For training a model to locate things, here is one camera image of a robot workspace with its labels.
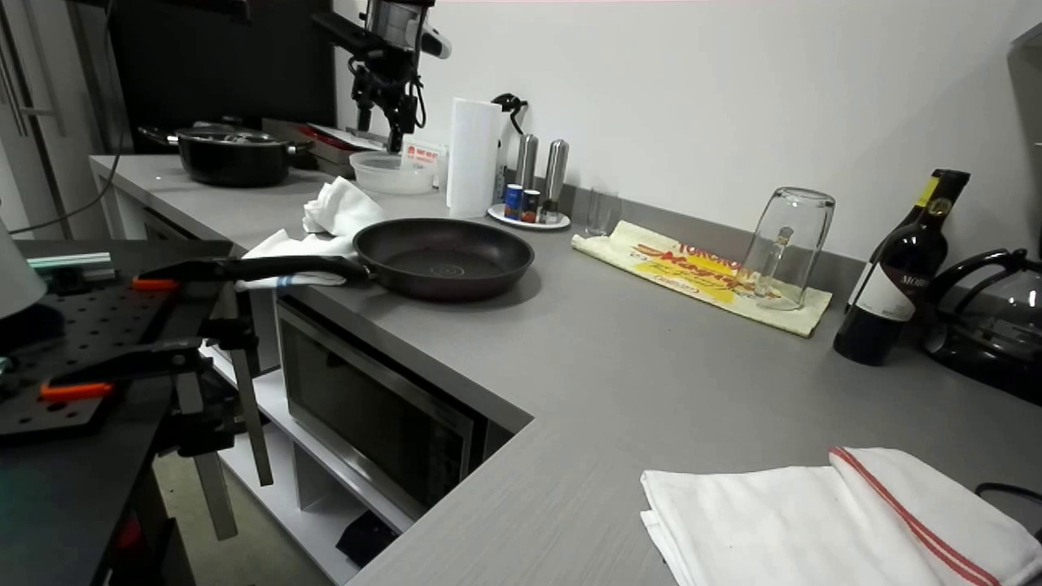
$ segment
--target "microwave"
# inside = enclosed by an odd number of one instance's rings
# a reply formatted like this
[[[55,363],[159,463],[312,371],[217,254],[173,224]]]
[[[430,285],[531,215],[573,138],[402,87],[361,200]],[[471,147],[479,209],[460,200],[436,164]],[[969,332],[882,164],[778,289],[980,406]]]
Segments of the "microwave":
[[[376,491],[424,511],[453,491],[486,453],[486,419],[336,324],[281,299],[290,415],[347,442]]]

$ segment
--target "black pot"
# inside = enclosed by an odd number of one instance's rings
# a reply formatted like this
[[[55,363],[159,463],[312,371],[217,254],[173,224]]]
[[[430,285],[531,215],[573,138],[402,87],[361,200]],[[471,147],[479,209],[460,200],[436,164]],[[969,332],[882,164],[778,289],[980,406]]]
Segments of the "black pot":
[[[179,132],[173,142],[196,184],[209,185],[277,185],[290,173],[290,155],[300,151],[257,132]]]

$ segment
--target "drinking glass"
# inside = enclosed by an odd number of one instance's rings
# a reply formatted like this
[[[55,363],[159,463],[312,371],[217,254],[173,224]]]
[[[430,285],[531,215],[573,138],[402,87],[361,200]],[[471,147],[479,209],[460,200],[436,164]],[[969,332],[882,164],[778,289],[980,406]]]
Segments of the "drinking glass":
[[[833,209],[836,200],[827,191],[801,185],[776,189],[755,222],[739,293],[751,295],[763,311],[801,311]]]

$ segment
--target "small cup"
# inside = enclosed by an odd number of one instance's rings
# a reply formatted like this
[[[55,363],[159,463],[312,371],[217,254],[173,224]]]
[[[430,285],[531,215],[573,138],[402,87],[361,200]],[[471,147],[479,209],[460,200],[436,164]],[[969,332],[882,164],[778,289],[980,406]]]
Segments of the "small cup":
[[[614,196],[599,196],[599,191],[587,191],[576,201],[573,222],[580,229],[582,239],[605,239],[614,230],[622,219],[622,200]]]
[[[801,311],[833,209],[836,200],[827,191],[776,189],[747,242],[739,293],[763,311]]]

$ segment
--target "red stripe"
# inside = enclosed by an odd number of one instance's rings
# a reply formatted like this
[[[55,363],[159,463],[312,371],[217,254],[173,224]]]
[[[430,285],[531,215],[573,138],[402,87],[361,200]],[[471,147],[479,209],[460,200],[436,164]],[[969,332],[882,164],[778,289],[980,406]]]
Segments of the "red stripe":
[[[957,553],[949,545],[943,545],[933,530],[928,530],[897,498],[885,491],[885,484],[846,448],[833,448],[854,471],[858,471],[869,490],[910,528],[910,535],[933,553],[940,557],[957,577],[980,582],[980,586],[995,586],[998,579],[989,577],[982,567]]]

